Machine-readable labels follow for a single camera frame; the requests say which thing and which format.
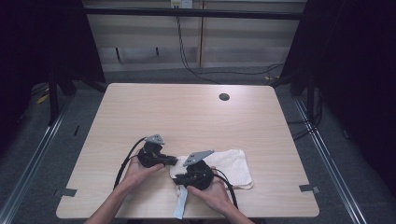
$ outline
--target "wooden table top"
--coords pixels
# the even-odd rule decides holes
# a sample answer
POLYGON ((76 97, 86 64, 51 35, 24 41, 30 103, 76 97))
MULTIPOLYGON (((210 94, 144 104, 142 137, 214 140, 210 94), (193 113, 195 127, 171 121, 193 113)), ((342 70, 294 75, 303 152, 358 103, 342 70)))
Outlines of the wooden table top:
MULTIPOLYGON (((315 217, 318 205, 273 88, 195 84, 111 84, 67 184, 60 218, 89 217, 112 191, 120 165, 142 137, 160 134, 162 153, 188 156, 215 149, 243 149, 254 186, 235 191, 247 217, 315 217), (230 96, 228 101, 219 98, 230 96)), ((143 146, 141 143, 136 152, 143 146)), ((116 217, 173 218, 177 191, 169 167, 129 195, 116 217)), ((184 218, 212 218, 188 196, 184 218)))

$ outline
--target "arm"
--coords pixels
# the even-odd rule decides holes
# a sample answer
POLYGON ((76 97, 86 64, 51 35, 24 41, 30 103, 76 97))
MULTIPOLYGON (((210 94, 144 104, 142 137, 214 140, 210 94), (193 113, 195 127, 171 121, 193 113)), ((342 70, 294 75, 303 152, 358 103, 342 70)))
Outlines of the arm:
POLYGON ((187 190, 192 195, 201 198, 211 209, 224 215, 233 224, 254 223, 233 205, 224 183, 218 177, 213 178, 212 184, 207 189, 198 190, 193 186, 187 186, 187 190))
POLYGON ((110 223, 119 211, 125 197, 150 174, 162 168, 163 164, 157 164, 150 168, 146 168, 140 164, 137 157, 131 158, 125 177, 85 223, 110 223))

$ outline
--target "forearm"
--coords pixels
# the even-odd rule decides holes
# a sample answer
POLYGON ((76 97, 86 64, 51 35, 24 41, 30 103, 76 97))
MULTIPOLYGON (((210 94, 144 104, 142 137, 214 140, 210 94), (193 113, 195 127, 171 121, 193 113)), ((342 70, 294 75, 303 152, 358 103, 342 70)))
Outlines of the forearm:
POLYGON ((227 220, 229 220, 232 224, 250 224, 253 223, 250 219, 248 219, 243 213, 241 213, 233 204, 229 203, 220 211, 227 220))
POLYGON ((121 182, 85 223, 111 223, 128 192, 128 186, 121 182))

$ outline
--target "black round hole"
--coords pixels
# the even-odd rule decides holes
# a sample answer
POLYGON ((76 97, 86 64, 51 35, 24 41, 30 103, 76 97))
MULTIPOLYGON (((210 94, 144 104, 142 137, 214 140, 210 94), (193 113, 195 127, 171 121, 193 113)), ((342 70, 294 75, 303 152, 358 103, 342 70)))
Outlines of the black round hole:
POLYGON ((222 94, 219 95, 219 98, 222 101, 228 101, 228 100, 230 100, 230 95, 227 94, 227 93, 222 93, 222 94))

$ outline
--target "black horizontal bar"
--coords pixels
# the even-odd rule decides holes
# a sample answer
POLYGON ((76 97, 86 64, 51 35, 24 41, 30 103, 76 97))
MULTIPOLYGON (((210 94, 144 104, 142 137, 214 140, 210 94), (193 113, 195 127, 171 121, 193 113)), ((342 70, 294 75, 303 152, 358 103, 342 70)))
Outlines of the black horizontal bar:
POLYGON ((242 18, 299 21, 303 13, 231 11, 213 9, 156 8, 156 7, 35 7, 35 10, 62 11, 66 13, 85 13, 93 15, 129 15, 129 16, 173 16, 173 17, 208 17, 208 18, 242 18))

